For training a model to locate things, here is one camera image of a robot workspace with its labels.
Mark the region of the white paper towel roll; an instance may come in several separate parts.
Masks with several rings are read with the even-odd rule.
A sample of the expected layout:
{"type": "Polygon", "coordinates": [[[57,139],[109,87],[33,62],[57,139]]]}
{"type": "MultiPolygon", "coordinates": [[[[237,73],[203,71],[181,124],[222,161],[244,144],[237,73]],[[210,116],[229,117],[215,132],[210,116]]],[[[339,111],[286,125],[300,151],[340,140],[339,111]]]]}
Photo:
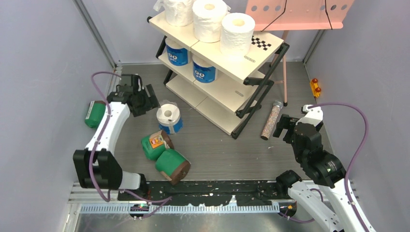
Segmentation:
{"type": "Polygon", "coordinates": [[[223,0],[196,0],[192,6],[195,38],[204,43],[218,42],[221,22],[230,9],[223,0]]]}
{"type": "Polygon", "coordinates": [[[171,26],[183,27],[193,22],[194,2],[194,0],[158,0],[153,9],[158,12],[163,7],[166,21],[171,26]]]}
{"type": "Polygon", "coordinates": [[[250,49],[255,20],[248,14],[229,13],[222,22],[220,51],[230,57],[243,57],[250,49]]]}

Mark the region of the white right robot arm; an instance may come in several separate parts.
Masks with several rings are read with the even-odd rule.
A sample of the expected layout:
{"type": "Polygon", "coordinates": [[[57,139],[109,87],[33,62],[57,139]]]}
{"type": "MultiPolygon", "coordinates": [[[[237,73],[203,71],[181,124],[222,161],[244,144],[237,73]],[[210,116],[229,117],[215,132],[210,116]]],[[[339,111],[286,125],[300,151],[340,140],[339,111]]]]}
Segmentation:
{"type": "Polygon", "coordinates": [[[292,146],[296,162],[327,197],[332,208],[315,197],[292,170],[276,178],[276,192],[282,198],[294,199],[327,232],[373,232],[375,228],[352,197],[351,184],[341,161],[323,148],[319,132],[321,120],[319,113],[301,119],[282,114],[273,136],[279,137],[282,130],[287,131],[283,140],[292,146]]]}

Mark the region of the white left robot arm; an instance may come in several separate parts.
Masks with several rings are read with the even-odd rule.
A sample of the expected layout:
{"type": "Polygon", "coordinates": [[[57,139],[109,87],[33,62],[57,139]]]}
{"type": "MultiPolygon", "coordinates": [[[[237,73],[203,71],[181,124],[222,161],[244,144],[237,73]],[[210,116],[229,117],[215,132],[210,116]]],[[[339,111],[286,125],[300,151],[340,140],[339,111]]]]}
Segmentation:
{"type": "Polygon", "coordinates": [[[121,168],[115,159],[115,147],[125,122],[130,116],[138,117],[158,108],[159,101],[152,85],[143,85],[138,74],[129,74],[130,85],[116,85],[115,91],[103,94],[96,85],[94,73],[91,82],[102,97],[105,110],[102,122],[85,148],[76,150],[73,163],[78,182],[84,189],[95,189],[106,202],[110,194],[103,190],[130,191],[137,200],[148,194],[144,174],[130,173],[121,168]]]}

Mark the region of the green package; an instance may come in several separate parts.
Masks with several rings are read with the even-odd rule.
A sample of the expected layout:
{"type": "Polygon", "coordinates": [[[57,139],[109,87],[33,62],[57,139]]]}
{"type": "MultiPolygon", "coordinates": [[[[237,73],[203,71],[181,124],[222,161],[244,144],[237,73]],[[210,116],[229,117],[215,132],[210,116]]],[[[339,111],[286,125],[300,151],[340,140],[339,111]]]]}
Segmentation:
{"type": "Polygon", "coordinates": [[[155,163],[156,170],[162,174],[171,185],[176,185],[186,177],[191,163],[174,149],[165,150],[155,163]]]}
{"type": "Polygon", "coordinates": [[[85,117],[85,124],[90,128],[98,128],[104,114],[105,114],[105,102],[104,101],[91,101],[85,117]]]}
{"type": "Polygon", "coordinates": [[[167,149],[174,149],[171,138],[164,130],[159,130],[141,139],[142,149],[148,160],[157,160],[167,149]]]}

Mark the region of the glitter microphone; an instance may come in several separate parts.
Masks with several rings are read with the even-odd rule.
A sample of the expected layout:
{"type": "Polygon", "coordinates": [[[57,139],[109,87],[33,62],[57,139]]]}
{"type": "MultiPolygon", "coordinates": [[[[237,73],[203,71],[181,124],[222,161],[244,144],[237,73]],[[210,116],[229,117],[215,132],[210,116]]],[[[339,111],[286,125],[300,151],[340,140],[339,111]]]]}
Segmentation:
{"type": "Polygon", "coordinates": [[[268,116],[266,124],[262,130],[260,138],[263,140],[268,140],[269,137],[273,133],[274,126],[276,124],[276,120],[279,116],[281,109],[283,108],[283,102],[281,101],[274,101],[271,112],[268,116]]]}

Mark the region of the blue paper towel roll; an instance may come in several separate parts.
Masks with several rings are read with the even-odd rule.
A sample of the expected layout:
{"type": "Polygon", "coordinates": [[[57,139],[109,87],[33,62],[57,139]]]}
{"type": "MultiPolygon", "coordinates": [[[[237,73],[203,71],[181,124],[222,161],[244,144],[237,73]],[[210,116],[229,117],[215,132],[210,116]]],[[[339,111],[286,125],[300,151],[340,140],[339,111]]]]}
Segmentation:
{"type": "Polygon", "coordinates": [[[191,53],[169,37],[165,39],[168,60],[175,66],[184,66],[191,62],[191,53]]]}
{"type": "Polygon", "coordinates": [[[218,77],[218,70],[200,57],[193,55],[193,77],[201,83],[214,82],[218,77]]]}
{"type": "Polygon", "coordinates": [[[183,127],[183,121],[175,102],[163,100],[156,112],[156,118],[159,123],[159,128],[167,134],[176,134],[183,127]]]}

